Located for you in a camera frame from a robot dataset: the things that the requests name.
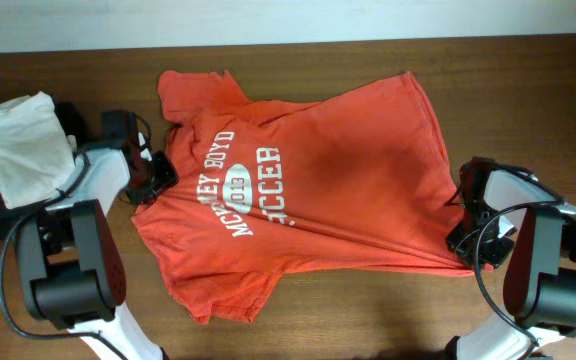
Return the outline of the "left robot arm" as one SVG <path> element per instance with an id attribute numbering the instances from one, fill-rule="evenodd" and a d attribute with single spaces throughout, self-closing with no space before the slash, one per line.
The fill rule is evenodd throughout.
<path id="1" fill-rule="evenodd" d="M 30 316 L 54 327 L 50 339 L 80 339 L 101 359 L 167 356 L 126 304 L 125 270 L 107 221 L 115 200 L 150 205 L 177 184 L 151 138 L 136 113 L 103 113 L 101 138 L 77 150 L 65 189 L 20 218 L 4 244 L 15 251 Z"/>

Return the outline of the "red printed t-shirt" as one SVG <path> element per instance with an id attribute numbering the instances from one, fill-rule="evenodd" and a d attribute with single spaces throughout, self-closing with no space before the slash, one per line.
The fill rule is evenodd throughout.
<path id="1" fill-rule="evenodd" d="M 469 274 L 445 243 L 462 210 L 413 74 L 311 103 L 250 100 L 228 73 L 167 71 L 158 93 L 179 180 L 133 223 L 196 322 L 254 320 L 293 273 Z"/>

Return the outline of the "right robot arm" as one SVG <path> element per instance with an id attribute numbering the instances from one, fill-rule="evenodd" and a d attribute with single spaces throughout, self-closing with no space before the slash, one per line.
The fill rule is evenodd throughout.
<path id="1" fill-rule="evenodd" d="M 474 157 L 449 204 L 464 210 L 446 238 L 474 271 L 492 315 L 454 337 L 448 359 L 541 359 L 576 337 L 576 206 L 523 167 Z"/>

